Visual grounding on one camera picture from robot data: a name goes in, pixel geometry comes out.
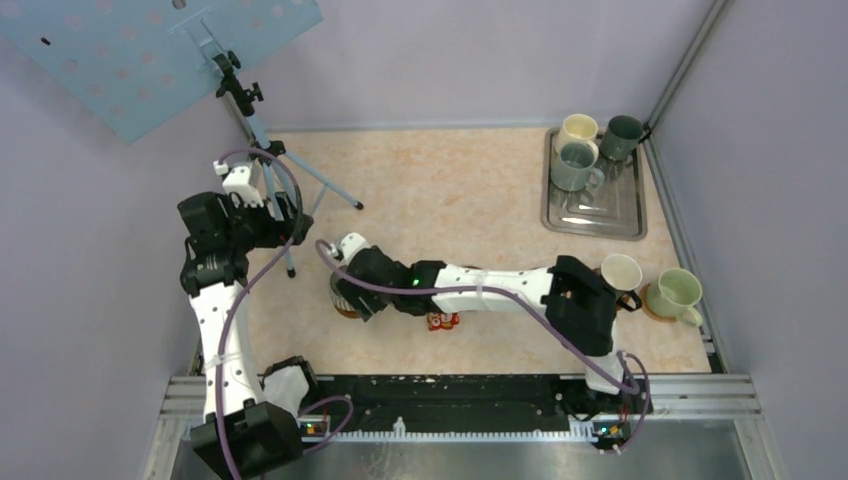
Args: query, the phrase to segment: marble table surface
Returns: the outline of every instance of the marble table surface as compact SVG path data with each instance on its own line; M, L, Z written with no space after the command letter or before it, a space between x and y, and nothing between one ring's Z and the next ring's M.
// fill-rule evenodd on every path
M645 282L677 266L650 169L644 165L648 234L638 242L555 233L540 220L545 128L291 133L289 150L365 204L329 192L307 241L293 249L297 277L280 262L254 288L248 323L260 371L303 355L323 374L580 373L581 363L522 313L461 314L453 330L428 331L423 317L392 307L367 323L334 310L330 271L314 242L359 232L405 264L443 260L493 270L550 265L570 254L594 266L610 253L641 265ZM320 184L293 167L310 207ZM251 272L273 256L250 254ZM622 311L621 348L649 371L709 372L697 329Z

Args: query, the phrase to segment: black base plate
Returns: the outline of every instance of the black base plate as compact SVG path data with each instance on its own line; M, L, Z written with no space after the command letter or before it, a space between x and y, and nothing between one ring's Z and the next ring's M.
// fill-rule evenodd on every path
M567 431L569 413L639 412L644 404L559 375L335 375L319 376L318 389L319 398L349 395L354 414L344 430L364 432L391 431L398 417L409 432ZM327 412L343 418L346 410L334 403Z

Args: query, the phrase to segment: white wall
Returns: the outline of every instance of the white wall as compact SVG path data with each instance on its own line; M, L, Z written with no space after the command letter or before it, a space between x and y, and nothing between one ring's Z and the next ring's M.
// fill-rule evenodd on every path
M711 0L318 0L324 21L242 75L271 127L647 118Z
M738 371L792 478L844 478L848 2L735 2L657 132Z
M205 98L126 147L2 36L0 105L0 478L138 478L198 337L177 202L239 131Z

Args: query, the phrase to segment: mug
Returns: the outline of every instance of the mug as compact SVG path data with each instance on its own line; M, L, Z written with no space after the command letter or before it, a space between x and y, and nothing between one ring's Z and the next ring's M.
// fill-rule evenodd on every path
M648 287L645 303L660 317L675 318L692 327L704 323L695 304L701 300L703 288L698 278L688 270L671 268Z
M636 145L644 142L650 134L651 129L633 117L613 117L601 139L601 155L610 160L627 160Z
M636 289L642 283L642 269L636 260L622 253L613 253L604 259L600 268L601 278L615 290L615 304L628 312L642 308L642 299Z
M590 148L595 150L595 156L598 156L598 146L595 145L595 137L598 135L598 122L589 115L575 113L565 117L562 121L562 127L557 133L554 150L559 153L562 151L562 146L566 143L585 143Z
M585 143L566 143L559 158L551 163L551 182L566 192L596 189L604 183L604 173L592 167L598 159L595 150Z

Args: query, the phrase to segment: red object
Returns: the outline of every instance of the red object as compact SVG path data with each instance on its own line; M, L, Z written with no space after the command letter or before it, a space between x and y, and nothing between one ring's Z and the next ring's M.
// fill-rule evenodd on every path
M427 328L433 332L436 330L451 330L454 325L459 325L459 314L452 313L450 318L446 313L428 313Z

